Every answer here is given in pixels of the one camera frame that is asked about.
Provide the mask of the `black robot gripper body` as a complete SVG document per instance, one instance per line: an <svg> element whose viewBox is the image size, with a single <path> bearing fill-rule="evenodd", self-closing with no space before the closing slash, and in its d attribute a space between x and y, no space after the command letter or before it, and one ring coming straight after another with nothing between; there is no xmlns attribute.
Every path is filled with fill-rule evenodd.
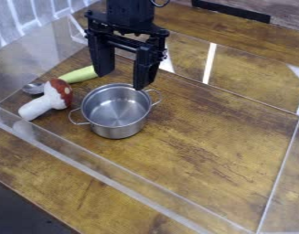
<svg viewBox="0 0 299 234"><path fill-rule="evenodd" d="M85 37L88 32L103 34L115 49L132 53L142 46L155 46L164 59L164 42L170 32L154 24L154 15L155 8L168 3L170 0L162 5L155 0L107 0L104 13L88 10L84 14L88 20Z"/></svg>

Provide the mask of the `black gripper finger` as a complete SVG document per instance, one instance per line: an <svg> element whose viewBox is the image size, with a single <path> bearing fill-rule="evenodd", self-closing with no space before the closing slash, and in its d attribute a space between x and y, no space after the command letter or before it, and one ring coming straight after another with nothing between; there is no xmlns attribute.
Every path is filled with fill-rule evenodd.
<svg viewBox="0 0 299 234"><path fill-rule="evenodd" d="M155 46L138 48L134 66L134 88L136 90L143 90L154 82L160 61L160 52Z"/></svg>
<svg viewBox="0 0 299 234"><path fill-rule="evenodd" d="M88 32L87 38L93 71L103 77L115 69L115 48L103 34Z"/></svg>

